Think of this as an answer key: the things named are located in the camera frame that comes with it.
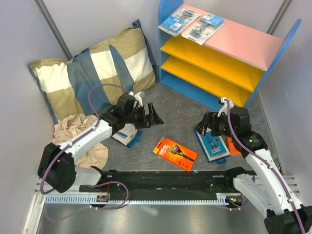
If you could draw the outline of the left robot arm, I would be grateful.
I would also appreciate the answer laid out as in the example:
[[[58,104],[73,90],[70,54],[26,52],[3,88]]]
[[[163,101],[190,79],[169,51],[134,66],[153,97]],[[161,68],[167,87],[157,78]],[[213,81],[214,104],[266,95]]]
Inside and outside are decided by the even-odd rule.
[[[82,133],[60,145],[49,143],[45,146],[38,168],[38,176],[42,179],[41,193],[47,193],[43,188],[45,183],[59,193],[66,192],[72,186],[81,185],[89,185],[97,192],[105,190],[107,180],[102,177],[100,170],[95,166],[78,167],[77,161],[96,144],[123,129],[126,124],[142,129],[163,123],[151,102],[148,103],[146,112],[137,98],[129,94],[121,95],[116,105],[99,115],[96,122]]]

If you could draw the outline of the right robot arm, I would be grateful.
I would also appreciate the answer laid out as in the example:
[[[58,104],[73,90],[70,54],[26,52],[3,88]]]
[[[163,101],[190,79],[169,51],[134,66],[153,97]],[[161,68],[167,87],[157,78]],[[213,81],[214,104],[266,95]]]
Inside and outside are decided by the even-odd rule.
[[[268,233],[308,233],[312,227],[312,208],[305,206],[286,183],[267,143],[252,130],[248,110],[237,106],[225,108],[222,105],[220,112],[206,112],[194,131],[198,136],[230,137],[262,186],[256,185],[242,167],[236,167],[226,171],[224,188],[229,192],[238,190],[253,204],[262,214]]]

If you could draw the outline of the orange Gillette Fusion5 box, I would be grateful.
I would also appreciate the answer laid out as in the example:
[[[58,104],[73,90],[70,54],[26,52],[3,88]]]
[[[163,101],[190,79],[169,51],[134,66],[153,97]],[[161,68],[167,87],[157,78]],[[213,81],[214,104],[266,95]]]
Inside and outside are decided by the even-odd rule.
[[[198,153],[195,151],[166,137],[162,137],[158,141],[153,152],[160,158],[167,160],[187,172],[191,171],[198,156]]]

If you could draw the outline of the clear blister razor pack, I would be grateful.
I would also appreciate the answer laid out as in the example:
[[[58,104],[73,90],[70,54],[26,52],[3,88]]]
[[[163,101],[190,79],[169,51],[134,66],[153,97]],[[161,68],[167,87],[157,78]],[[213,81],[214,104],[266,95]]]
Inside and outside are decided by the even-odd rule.
[[[167,34],[177,37],[190,24],[192,24],[201,14],[193,11],[188,7],[180,7],[173,14],[167,17],[159,26],[158,29]]]
[[[182,37],[203,45],[225,23],[223,17],[207,12],[196,24],[187,29]]]

